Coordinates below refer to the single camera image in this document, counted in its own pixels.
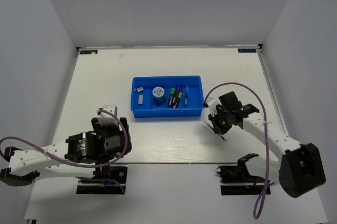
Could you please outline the green ink pen refill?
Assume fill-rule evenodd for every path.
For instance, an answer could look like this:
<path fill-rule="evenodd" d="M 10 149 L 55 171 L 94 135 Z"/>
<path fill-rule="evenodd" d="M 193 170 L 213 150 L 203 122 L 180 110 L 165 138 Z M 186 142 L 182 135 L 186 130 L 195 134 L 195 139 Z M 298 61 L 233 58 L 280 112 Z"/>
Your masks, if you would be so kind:
<path fill-rule="evenodd" d="M 212 132 L 214 132 L 214 133 L 215 133 L 218 137 L 220 137 L 224 142 L 227 141 L 221 134 L 216 133 L 215 130 L 214 130 L 214 128 L 213 128 L 212 126 L 210 126 L 210 125 L 208 125 L 208 124 L 207 124 L 207 126 L 208 126 L 208 128 L 211 129 Z"/>

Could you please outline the blue ink pen refill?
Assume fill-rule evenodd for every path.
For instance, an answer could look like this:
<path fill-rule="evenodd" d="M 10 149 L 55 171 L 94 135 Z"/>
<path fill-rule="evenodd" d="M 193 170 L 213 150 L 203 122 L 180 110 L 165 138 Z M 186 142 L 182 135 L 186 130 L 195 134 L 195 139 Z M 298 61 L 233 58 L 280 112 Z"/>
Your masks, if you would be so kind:
<path fill-rule="evenodd" d="M 185 99 L 184 99 L 184 107 L 187 107 L 187 105 L 188 105 L 189 90 L 190 90 L 190 87 L 186 86 L 186 89 L 185 89 Z"/>

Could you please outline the yellow cap black highlighter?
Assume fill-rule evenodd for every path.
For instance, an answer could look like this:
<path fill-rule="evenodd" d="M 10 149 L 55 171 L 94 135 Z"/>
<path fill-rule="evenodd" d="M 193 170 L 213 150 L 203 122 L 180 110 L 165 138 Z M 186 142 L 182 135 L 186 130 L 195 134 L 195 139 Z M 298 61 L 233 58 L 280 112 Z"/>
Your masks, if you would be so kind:
<path fill-rule="evenodd" d="M 177 96 L 177 99 L 175 101 L 175 104 L 173 105 L 173 108 L 177 108 L 179 106 L 179 103 L 180 103 L 180 100 L 182 98 L 182 93 L 179 92 L 178 96 Z"/>

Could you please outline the purple cap black highlighter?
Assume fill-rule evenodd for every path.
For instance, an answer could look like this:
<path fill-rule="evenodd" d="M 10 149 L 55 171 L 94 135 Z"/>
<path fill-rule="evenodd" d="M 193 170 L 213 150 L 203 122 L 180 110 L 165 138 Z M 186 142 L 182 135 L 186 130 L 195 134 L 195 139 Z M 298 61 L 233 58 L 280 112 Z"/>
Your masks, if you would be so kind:
<path fill-rule="evenodd" d="M 179 93 L 180 93 L 180 89 L 181 89 L 180 86 L 176 87 L 176 89 L 173 93 L 173 97 L 172 97 L 172 101 L 171 101 L 172 107 L 174 107 L 175 104 L 176 104 L 177 98 L 178 98 Z"/>

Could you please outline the green cap black highlighter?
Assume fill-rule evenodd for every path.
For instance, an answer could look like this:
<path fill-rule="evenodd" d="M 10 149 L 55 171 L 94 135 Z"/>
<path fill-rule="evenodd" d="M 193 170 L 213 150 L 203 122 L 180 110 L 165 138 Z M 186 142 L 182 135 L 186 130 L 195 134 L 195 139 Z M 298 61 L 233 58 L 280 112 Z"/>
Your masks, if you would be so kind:
<path fill-rule="evenodd" d="M 169 98 L 168 98 L 168 107 L 173 107 L 174 106 L 174 101 L 175 101 L 175 88 L 171 88 Z"/>

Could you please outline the grey eraser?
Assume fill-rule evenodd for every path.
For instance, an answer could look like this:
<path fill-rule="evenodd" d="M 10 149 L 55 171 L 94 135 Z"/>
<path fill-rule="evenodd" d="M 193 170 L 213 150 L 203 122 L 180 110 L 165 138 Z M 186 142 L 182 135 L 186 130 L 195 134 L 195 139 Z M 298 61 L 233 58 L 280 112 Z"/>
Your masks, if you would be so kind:
<path fill-rule="evenodd" d="M 138 104 L 143 105 L 143 95 L 139 95 L 138 97 Z"/>

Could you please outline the round blue white tape tin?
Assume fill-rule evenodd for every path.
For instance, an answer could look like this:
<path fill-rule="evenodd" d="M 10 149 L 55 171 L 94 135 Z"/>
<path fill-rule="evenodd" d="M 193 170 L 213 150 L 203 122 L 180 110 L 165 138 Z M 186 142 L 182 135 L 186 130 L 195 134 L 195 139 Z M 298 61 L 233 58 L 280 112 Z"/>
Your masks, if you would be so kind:
<path fill-rule="evenodd" d="M 163 105 L 165 103 L 165 89 L 160 86 L 154 87 L 152 90 L 152 98 L 155 105 Z"/>

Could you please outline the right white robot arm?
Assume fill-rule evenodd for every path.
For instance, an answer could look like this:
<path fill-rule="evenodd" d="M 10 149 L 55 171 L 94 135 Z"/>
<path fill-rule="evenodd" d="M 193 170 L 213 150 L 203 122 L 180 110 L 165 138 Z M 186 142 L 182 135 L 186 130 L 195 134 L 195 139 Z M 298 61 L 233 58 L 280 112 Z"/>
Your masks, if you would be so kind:
<path fill-rule="evenodd" d="M 222 166 L 218 174 L 225 184 L 253 183 L 256 178 L 267 179 L 281 185 L 292 198 L 297 198 L 326 182 L 321 155 L 316 145 L 303 144 L 273 124 L 267 123 L 263 114 L 252 104 L 243 105 L 234 92 L 219 98 L 207 98 L 209 121 L 213 131 L 223 136 L 238 126 L 268 147 L 276 161 L 255 153 L 237 160 L 234 167 Z"/>

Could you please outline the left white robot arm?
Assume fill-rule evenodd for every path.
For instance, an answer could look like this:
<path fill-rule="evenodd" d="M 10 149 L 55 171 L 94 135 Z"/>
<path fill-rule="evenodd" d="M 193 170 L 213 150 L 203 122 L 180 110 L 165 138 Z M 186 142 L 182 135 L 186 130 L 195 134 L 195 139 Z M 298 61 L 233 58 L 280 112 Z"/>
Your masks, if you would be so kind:
<path fill-rule="evenodd" d="M 28 186 L 53 177 L 76 177 L 80 180 L 124 184 L 126 171 L 114 167 L 132 149 L 129 126 L 125 117 L 92 118 L 91 131 L 69 136 L 64 141 L 45 147 L 21 150 L 9 146 L 1 152 L 8 167 L 1 170 L 1 182 Z"/>

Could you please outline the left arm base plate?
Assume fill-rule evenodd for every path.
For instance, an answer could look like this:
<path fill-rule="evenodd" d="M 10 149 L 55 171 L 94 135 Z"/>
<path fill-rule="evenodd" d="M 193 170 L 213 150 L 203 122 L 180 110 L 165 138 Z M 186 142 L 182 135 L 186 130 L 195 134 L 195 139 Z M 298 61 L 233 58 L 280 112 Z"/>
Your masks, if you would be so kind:
<path fill-rule="evenodd" d="M 78 195 L 124 195 L 128 166 L 97 168 L 93 178 L 79 177 Z"/>

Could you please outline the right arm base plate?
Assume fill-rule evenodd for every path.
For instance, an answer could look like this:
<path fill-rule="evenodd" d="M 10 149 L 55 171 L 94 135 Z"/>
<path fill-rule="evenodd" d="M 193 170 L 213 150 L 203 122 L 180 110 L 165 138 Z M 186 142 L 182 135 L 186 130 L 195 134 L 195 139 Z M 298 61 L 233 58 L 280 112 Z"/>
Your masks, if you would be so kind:
<path fill-rule="evenodd" d="M 263 190 L 264 178 L 241 172 L 237 166 L 218 166 L 215 172 L 222 196 L 258 196 Z"/>

